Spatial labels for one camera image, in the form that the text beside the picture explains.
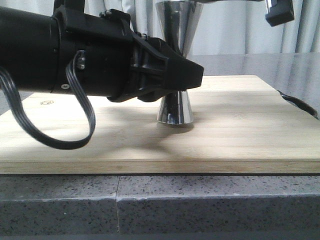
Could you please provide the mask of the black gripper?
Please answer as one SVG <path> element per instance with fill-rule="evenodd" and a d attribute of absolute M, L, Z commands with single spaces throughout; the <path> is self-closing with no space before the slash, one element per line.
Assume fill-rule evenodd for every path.
<path fill-rule="evenodd" d="M 161 97 L 202 84 L 204 68 L 175 52 L 165 41 L 132 32 L 129 14 L 116 9 L 93 16 L 70 6 L 53 13 L 58 35 L 57 78 L 53 92 L 67 82 L 66 66 L 77 51 L 76 75 L 89 96 L 112 102 L 138 98 L 154 102 Z"/>

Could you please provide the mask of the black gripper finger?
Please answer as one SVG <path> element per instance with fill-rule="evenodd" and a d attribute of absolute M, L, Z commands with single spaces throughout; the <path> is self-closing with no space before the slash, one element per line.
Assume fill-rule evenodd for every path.
<path fill-rule="evenodd" d="M 266 0 L 266 21 L 271 27 L 288 23 L 295 19 L 292 0 Z"/>

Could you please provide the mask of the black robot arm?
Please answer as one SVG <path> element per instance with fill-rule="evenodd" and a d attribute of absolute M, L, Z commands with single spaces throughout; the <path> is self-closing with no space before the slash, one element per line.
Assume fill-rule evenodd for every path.
<path fill-rule="evenodd" d="M 129 14 L 110 9 L 93 16 L 84 7 L 82 0 L 57 0 L 52 16 L 1 7 L 0 65 L 18 89 L 67 94 L 66 66 L 79 50 L 85 67 L 78 77 L 89 96 L 154 102 L 201 85 L 201 65 L 160 38 L 133 32 Z"/>

